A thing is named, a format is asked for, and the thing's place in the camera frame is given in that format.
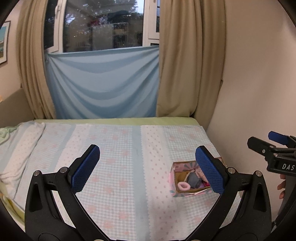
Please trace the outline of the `right hand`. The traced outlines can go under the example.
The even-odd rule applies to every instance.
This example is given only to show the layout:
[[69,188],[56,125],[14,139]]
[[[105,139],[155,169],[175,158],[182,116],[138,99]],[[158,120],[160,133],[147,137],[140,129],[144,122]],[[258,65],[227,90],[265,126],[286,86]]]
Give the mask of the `right hand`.
[[285,197],[286,175],[280,174],[280,179],[282,180],[282,182],[277,186],[277,190],[281,191],[279,195],[279,199],[281,200]]

